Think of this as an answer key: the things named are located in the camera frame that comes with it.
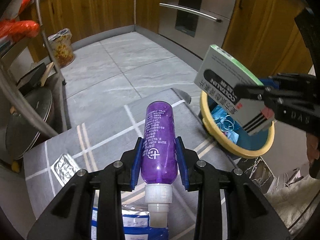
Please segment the person's right hand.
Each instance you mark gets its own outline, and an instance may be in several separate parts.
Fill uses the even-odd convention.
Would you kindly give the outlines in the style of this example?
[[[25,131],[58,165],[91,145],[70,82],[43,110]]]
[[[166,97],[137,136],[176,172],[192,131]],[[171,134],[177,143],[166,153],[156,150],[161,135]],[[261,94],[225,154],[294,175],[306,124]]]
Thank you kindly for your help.
[[[316,136],[306,133],[306,154],[310,165],[319,159],[318,143],[319,140]]]

